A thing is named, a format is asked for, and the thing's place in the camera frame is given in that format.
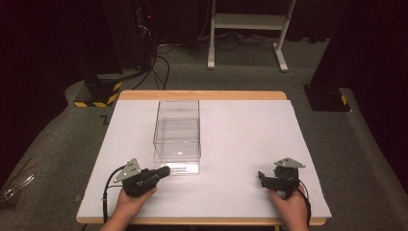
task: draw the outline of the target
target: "clear plastic box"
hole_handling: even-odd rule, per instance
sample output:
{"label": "clear plastic box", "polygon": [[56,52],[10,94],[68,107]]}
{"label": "clear plastic box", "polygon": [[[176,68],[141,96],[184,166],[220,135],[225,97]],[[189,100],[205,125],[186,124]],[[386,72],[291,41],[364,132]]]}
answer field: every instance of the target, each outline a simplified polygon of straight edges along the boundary
{"label": "clear plastic box", "polygon": [[154,135],[154,163],[172,174],[196,174],[200,167],[198,100],[160,101]]}

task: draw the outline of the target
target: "white tabletop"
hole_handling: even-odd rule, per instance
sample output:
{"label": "white tabletop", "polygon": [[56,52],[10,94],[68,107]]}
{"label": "white tabletop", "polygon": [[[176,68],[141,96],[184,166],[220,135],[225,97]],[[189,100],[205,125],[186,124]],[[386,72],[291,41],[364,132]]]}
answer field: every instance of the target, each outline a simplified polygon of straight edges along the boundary
{"label": "white tabletop", "polygon": [[[117,101],[78,221],[102,222],[102,193],[115,169],[132,158],[138,159],[141,168],[154,168],[158,103]],[[200,100],[200,122],[200,173],[162,179],[133,223],[276,223],[279,216],[257,172],[273,177],[273,163],[287,157],[306,166],[299,169],[299,178],[309,192],[312,221],[331,217],[291,101]],[[108,190],[109,215],[119,189]]]}

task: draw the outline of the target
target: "wooden table edge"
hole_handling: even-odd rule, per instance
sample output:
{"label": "wooden table edge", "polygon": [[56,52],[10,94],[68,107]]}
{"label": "wooden table edge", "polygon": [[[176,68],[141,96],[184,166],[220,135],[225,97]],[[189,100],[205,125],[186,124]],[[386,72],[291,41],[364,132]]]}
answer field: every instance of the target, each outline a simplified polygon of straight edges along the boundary
{"label": "wooden table edge", "polygon": [[[77,218],[84,224],[101,224],[102,218]],[[326,218],[311,218],[311,226],[326,223]],[[280,218],[134,218],[132,224],[143,225],[230,225],[230,226],[274,226],[282,225]]]}
{"label": "wooden table edge", "polygon": [[118,100],[287,100],[274,90],[124,90]]}

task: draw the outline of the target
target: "white metal stand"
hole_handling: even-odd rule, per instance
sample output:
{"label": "white metal stand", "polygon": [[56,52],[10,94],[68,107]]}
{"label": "white metal stand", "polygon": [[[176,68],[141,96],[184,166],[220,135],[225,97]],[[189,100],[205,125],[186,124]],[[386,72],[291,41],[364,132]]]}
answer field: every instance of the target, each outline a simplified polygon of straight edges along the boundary
{"label": "white metal stand", "polygon": [[213,0],[208,68],[214,69],[216,67],[216,50],[214,45],[216,28],[229,28],[281,31],[278,43],[273,44],[273,51],[276,54],[281,71],[288,71],[288,66],[286,65],[282,54],[282,45],[285,40],[286,32],[288,31],[294,4],[296,2],[296,0],[290,1],[288,11],[285,15],[264,15],[216,13],[216,0]]}

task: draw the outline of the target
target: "human hand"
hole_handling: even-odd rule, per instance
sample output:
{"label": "human hand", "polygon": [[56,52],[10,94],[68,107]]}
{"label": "human hand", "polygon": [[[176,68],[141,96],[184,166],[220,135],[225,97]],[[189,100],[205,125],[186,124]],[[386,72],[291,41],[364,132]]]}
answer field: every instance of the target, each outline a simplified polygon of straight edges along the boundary
{"label": "human hand", "polygon": [[130,223],[132,218],[134,218],[140,211],[144,202],[150,198],[155,192],[156,188],[146,192],[140,197],[128,196],[126,192],[121,189],[119,197],[117,198],[117,203],[112,216],[108,221],[102,226],[102,230],[125,230],[127,225]]}
{"label": "human hand", "polygon": [[300,192],[294,190],[288,199],[282,199],[274,190],[268,190],[268,194],[290,231],[309,230],[306,202]]}

